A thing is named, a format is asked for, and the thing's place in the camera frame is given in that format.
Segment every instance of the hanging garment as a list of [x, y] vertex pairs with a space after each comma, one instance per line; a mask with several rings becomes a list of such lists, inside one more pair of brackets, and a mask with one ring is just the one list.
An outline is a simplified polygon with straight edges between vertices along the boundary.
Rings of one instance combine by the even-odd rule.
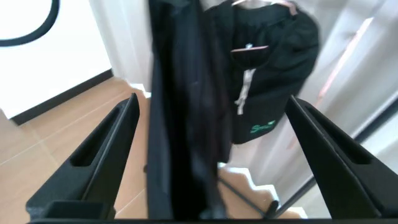
[[[311, 74], [319, 51], [318, 28], [306, 13], [278, 4], [256, 9], [225, 1], [207, 10], [212, 41], [222, 52], [217, 64], [228, 88], [233, 143], [272, 131]], [[245, 46], [266, 49], [231, 52]]]
[[147, 156], [149, 219], [226, 218], [217, 162], [228, 161], [228, 93], [198, 0], [150, 0], [154, 70]]

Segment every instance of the drawstring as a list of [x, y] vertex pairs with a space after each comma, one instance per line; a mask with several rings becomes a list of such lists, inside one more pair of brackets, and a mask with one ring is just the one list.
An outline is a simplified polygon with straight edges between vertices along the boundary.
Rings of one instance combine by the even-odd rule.
[[238, 106], [238, 115], [243, 114], [243, 106], [246, 98], [248, 97], [251, 80], [253, 78], [253, 74], [256, 69], [245, 70], [243, 73], [243, 86], [241, 89], [241, 93], [239, 94], [238, 100], [235, 101], [235, 104]]

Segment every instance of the black baseboard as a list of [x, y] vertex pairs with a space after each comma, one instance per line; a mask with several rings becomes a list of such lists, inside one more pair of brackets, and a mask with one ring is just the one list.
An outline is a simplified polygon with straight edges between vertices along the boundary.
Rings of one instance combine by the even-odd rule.
[[80, 93], [83, 93], [84, 91], [93, 88], [94, 86], [100, 84], [101, 82], [111, 77], [113, 77], [113, 74], [112, 71], [109, 69], [27, 111], [20, 113], [15, 117], [12, 117], [11, 120], [15, 122], [17, 125], [21, 125], [26, 121], [29, 121], [37, 117], [38, 115], [43, 114], [46, 111], [51, 110], [52, 108], [62, 104], [63, 102], [72, 99], [73, 97], [79, 95]]

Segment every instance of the clothes hanger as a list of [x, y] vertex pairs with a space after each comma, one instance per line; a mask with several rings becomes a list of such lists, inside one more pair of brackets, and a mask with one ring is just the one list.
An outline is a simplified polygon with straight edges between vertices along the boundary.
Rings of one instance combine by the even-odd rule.
[[[245, 1], [252, 1], [252, 0], [237, 0], [235, 2], [232, 3], [231, 6], [235, 6], [237, 4], [241, 4], [242, 2]], [[290, 14], [292, 16], [297, 15], [297, 10], [296, 10], [296, 5], [288, 2], [288, 1], [270, 1], [270, 0], [257, 0], [257, 1], [264, 1], [264, 2], [269, 2], [271, 4], [279, 4], [281, 6], [285, 6], [289, 8]], [[268, 47], [268, 45], [265, 46], [259, 46], [259, 47], [253, 47], [252, 44], [246, 44], [245, 48], [242, 49], [233, 49], [231, 50], [231, 52], [242, 52], [242, 51], [247, 51], [247, 50], [261, 50], [261, 49], [266, 49]]]

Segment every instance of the floor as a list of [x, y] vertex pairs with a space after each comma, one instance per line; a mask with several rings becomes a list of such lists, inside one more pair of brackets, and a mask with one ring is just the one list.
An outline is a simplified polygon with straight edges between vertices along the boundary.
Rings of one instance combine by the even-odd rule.
[[[145, 173], [149, 99], [127, 83], [111, 78], [58, 107], [16, 126], [0, 113], [0, 223], [26, 223], [25, 203], [121, 100], [136, 92], [140, 118], [132, 149], [115, 202], [117, 218], [146, 218]], [[267, 208], [271, 195], [253, 193], [242, 185], [249, 198]], [[228, 189], [220, 186], [232, 218], [259, 215]], [[285, 218], [298, 218], [286, 213]]]

